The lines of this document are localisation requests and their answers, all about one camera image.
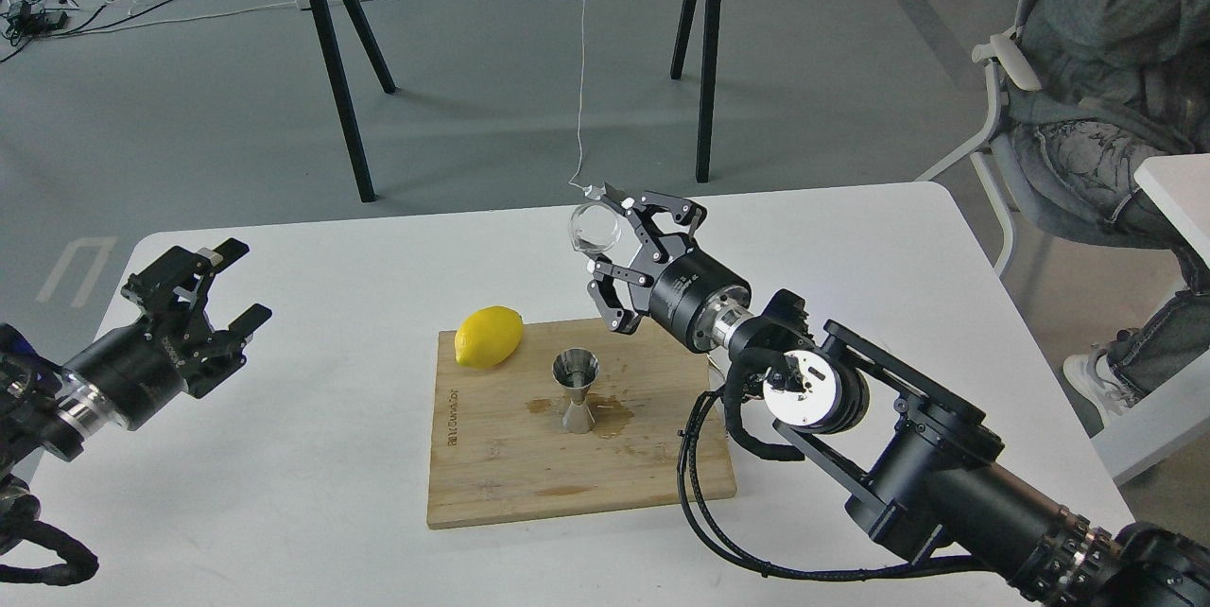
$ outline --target person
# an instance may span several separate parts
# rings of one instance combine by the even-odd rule
[[[1038,0],[1021,31],[1043,86],[1010,93],[1010,137],[1030,184],[1047,195],[1058,181],[1102,231],[1171,249],[1187,287],[1143,326],[1064,362],[1102,423],[1210,348],[1205,259],[1134,180],[1153,155],[1210,150],[1208,42],[1210,0]]]

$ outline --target jeans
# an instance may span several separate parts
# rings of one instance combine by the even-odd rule
[[[1187,289],[1137,331],[1120,331],[1107,345],[1110,369],[1146,397],[1210,348],[1210,267],[1134,180],[1143,160],[1164,151],[1094,120],[1020,123],[1012,134],[1015,145],[1041,146],[1050,175],[1088,203],[1107,231],[1150,236],[1176,255]]]

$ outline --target office chair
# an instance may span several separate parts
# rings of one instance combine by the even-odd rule
[[[972,60],[984,65],[984,77],[987,86],[987,117],[983,128],[975,133],[975,137],[967,139],[963,145],[929,167],[928,172],[917,177],[916,180],[933,180],[941,172],[962,162],[963,158],[970,160],[1004,233],[1003,245],[995,261],[996,276],[1004,274],[1013,256],[1016,233],[1012,210],[1019,210],[1025,219],[1042,229],[1043,232],[1062,237],[1062,239],[1082,242],[1082,244],[1111,245],[1111,248],[1163,248],[1158,242],[1146,237],[1104,232],[1096,214],[1058,180],[1053,181],[1049,189],[1035,189],[1030,180],[1026,180],[1008,133],[1007,80],[1012,80],[1018,89],[1042,89],[1037,74],[1030,68],[1025,54],[1021,54],[1020,47],[1016,46],[1020,30],[1025,25],[1030,11],[1033,10],[1035,2],[1037,0],[1016,0],[1016,16],[1013,27],[992,35],[989,44],[976,46],[972,52]],[[993,160],[1003,178],[1003,185],[1007,186],[1012,206],[1009,197],[1006,197],[1004,190],[992,173],[989,158]]]

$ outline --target floor marking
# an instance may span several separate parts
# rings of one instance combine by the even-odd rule
[[[937,8],[928,0],[895,1],[924,39],[928,48],[933,50],[933,56],[950,75],[953,85],[963,91],[984,89],[983,73],[970,60],[970,51],[962,46]]]
[[[117,244],[116,236],[94,236],[85,237],[85,239],[76,239],[69,242],[63,254],[59,255],[59,261],[54,264],[53,270],[46,277],[46,283],[42,284],[42,289],[38,291],[38,297],[34,301],[50,301],[57,288],[59,288],[59,281],[63,279],[63,274],[71,266],[75,259],[75,254],[82,248],[94,248],[97,249],[97,255],[92,261],[92,266],[88,267],[87,274],[83,276],[83,281],[80,284],[80,289],[76,291],[76,296],[71,301],[74,308],[81,308],[85,302],[88,301],[88,296],[92,294],[92,288],[97,287],[97,279],[100,278],[100,271],[104,270],[105,262],[109,261],[109,253],[113,253],[114,245]]]

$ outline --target gray jacket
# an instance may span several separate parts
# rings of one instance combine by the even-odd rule
[[[1169,154],[1210,150],[1210,0],[1038,0],[1021,48],[1042,93],[1020,123],[1102,120]]]

